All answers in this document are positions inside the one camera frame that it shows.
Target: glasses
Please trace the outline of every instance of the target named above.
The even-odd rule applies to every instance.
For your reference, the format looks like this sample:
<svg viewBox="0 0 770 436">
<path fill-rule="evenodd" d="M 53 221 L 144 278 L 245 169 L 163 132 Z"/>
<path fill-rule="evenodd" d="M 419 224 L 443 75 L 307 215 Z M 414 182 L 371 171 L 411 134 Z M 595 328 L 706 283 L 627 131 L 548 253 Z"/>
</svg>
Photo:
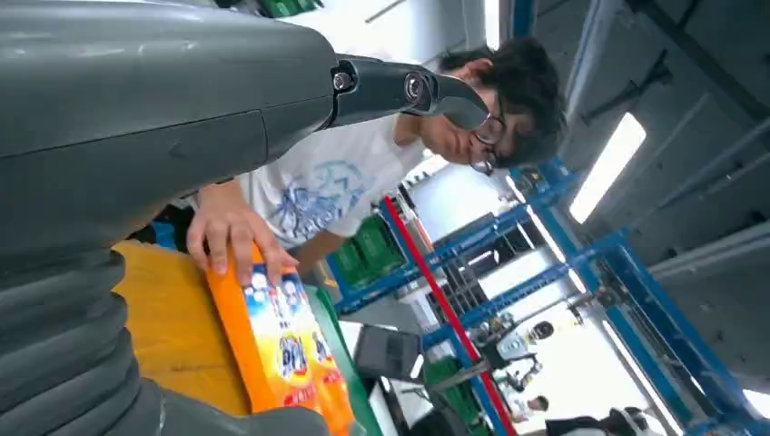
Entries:
<svg viewBox="0 0 770 436">
<path fill-rule="evenodd" d="M 491 175 L 495 171 L 498 163 L 495 146 L 502 141 L 508 130 L 505 121 L 501 118 L 503 116 L 503 104 L 499 99 L 498 105 L 500 116 L 490 115 L 487 121 L 474 132 L 476 138 L 485 145 L 486 158 L 481 162 L 472 163 L 470 167 L 485 175 Z"/>
</svg>

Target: black hair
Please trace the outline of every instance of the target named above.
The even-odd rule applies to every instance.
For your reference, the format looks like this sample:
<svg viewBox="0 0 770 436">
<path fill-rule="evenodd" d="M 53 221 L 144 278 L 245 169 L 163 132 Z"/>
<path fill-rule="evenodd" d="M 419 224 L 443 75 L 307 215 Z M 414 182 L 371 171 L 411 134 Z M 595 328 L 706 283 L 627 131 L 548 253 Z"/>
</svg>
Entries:
<svg viewBox="0 0 770 436">
<path fill-rule="evenodd" d="M 647 420 L 642 415 L 642 411 L 636 407 L 626 407 L 624 409 L 628 416 L 634 420 L 634 423 L 640 430 L 648 428 Z M 609 416 L 601 420 L 602 428 L 617 436 L 636 436 L 634 428 L 628 423 L 626 417 L 618 410 L 609 411 Z"/>
<path fill-rule="evenodd" d="M 558 89 L 556 67 L 545 48 L 534 38 L 515 38 L 497 51 L 484 46 L 447 53 L 440 58 L 439 69 L 456 70 L 477 59 L 492 61 L 491 68 L 479 79 L 485 86 L 498 90 L 503 110 L 509 114 L 530 114 L 534 121 L 534 131 L 516 134 L 514 153 L 497 156 L 497 166 L 537 164 L 556 155 L 565 125 L 564 99 Z"/>
<path fill-rule="evenodd" d="M 540 409 L 543 411 L 548 410 L 548 405 L 550 402 L 548 402 L 548 398 L 545 397 L 545 395 L 538 396 L 535 400 L 537 400 L 540 403 Z"/>
<path fill-rule="evenodd" d="M 538 322 L 532 328 L 532 332 L 535 333 L 539 340 L 549 338 L 554 333 L 554 330 L 553 324 L 548 321 Z"/>
</svg>

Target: screw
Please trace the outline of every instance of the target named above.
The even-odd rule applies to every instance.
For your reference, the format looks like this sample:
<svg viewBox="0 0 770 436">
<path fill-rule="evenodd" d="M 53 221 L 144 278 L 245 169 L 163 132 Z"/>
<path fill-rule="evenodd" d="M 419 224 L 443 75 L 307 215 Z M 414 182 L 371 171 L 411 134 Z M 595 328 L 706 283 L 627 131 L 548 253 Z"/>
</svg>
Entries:
<svg viewBox="0 0 770 436">
<path fill-rule="evenodd" d="M 417 73 L 407 74 L 404 80 L 404 92 L 407 96 L 407 101 L 415 103 L 420 99 L 422 94 L 422 79 Z"/>
<path fill-rule="evenodd" d="M 337 73 L 334 75 L 334 77 L 331 80 L 334 89 L 337 91 L 344 91 L 353 84 L 353 79 L 350 78 L 350 74 L 347 73 Z"/>
</svg>

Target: hand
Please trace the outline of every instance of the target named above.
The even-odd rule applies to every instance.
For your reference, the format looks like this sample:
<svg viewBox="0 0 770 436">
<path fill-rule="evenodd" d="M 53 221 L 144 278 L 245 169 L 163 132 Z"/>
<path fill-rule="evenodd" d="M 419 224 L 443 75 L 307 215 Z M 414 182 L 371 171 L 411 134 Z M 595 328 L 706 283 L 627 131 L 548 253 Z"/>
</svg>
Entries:
<svg viewBox="0 0 770 436">
<path fill-rule="evenodd" d="M 238 180 L 212 184 L 198 192 L 198 212 L 187 231 L 187 250 L 202 269 L 211 266 L 220 275 L 227 271 L 227 246 L 235 257 L 241 285 L 252 281 L 252 243 L 259 247 L 271 283 L 281 282 L 281 269 L 297 261 L 281 247 L 270 227 L 243 199 Z M 203 250 L 209 245 L 211 259 Z"/>
</svg>

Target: yellow table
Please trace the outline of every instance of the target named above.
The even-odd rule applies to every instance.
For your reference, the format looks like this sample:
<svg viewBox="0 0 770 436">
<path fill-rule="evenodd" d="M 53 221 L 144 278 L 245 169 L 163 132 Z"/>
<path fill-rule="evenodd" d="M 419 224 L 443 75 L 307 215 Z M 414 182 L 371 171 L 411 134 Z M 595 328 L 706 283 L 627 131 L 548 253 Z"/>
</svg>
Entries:
<svg viewBox="0 0 770 436">
<path fill-rule="evenodd" d="M 249 401 L 205 277 L 182 253 L 134 242 L 115 249 L 126 275 L 128 328 L 142 375 L 235 415 Z"/>
</svg>

